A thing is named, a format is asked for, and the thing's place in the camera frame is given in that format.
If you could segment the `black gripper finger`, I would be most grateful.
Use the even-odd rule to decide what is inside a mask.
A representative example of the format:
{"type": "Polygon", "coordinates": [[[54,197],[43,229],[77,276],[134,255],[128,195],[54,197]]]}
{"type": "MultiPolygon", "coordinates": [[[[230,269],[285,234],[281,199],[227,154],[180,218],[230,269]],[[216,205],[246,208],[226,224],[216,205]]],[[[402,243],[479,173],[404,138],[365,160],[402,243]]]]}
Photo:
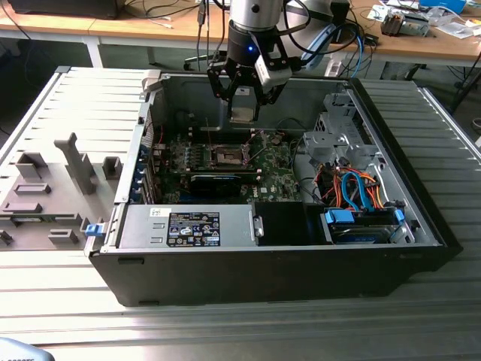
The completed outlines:
{"type": "Polygon", "coordinates": [[[231,114],[233,97],[241,84],[241,71],[238,68],[238,64],[234,61],[212,63],[207,68],[207,76],[214,96],[227,102],[227,113],[231,114]],[[227,87],[224,87],[220,80],[220,75],[223,71],[230,79],[227,87]]]}
{"type": "Polygon", "coordinates": [[[279,98],[283,91],[285,84],[272,87],[267,93],[264,92],[261,85],[254,86],[254,93],[256,95],[256,107],[254,110],[253,121],[259,118],[260,108],[264,105],[273,105],[279,98]]]}

